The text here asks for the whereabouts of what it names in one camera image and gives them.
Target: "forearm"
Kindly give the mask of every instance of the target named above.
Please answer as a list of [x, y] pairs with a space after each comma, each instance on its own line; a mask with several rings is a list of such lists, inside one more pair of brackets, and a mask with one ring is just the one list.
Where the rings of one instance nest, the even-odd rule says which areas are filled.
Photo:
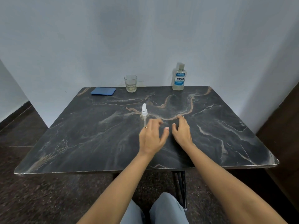
[[120, 223], [135, 189], [152, 157], [138, 153], [107, 187], [78, 224]]
[[184, 150], [232, 223], [286, 223], [269, 204], [194, 144]]

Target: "table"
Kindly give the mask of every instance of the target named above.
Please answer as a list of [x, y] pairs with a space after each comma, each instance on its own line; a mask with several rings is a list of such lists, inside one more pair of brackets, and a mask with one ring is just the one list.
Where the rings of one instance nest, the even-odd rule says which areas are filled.
[[[178, 125], [176, 116], [183, 115], [193, 143], [224, 168], [268, 168], [279, 163], [209, 86], [185, 86], [182, 91], [169, 86], [138, 87], [135, 93], [117, 87], [112, 96], [91, 95], [92, 90], [94, 87], [80, 90], [15, 174], [122, 171], [139, 150], [143, 103], [147, 103], [150, 117], [164, 121], [160, 134], [164, 127]], [[147, 167], [176, 171], [182, 192], [188, 168], [194, 165], [171, 132]]]

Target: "light blue jeans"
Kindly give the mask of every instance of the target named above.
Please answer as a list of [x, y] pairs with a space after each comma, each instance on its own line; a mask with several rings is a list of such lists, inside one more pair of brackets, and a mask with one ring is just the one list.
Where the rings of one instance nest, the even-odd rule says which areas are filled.
[[[150, 209], [152, 224], [189, 224], [183, 207], [169, 193], [162, 193]], [[131, 200], [120, 224], [144, 224], [144, 214]]]

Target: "person's left hand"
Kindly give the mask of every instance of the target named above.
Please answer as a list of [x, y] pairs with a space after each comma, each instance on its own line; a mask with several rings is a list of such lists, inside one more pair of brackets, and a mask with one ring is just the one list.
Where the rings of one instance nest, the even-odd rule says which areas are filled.
[[169, 127], [164, 128], [164, 132], [159, 138], [159, 127], [163, 121], [161, 119], [150, 119], [147, 128], [143, 127], [139, 134], [139, 152], [154, 156], [165, 144], [169, 136]]

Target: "person's right arm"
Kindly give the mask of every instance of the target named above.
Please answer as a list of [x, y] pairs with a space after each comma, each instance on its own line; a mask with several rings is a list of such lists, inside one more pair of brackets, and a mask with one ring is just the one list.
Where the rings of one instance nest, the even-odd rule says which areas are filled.
[[189, 155], [231, 223], [286, 223], [260, 196], [200, 151], [192, 142], [187, 121], [178, 118], [178, 130], [172, 125], [175, 140]]

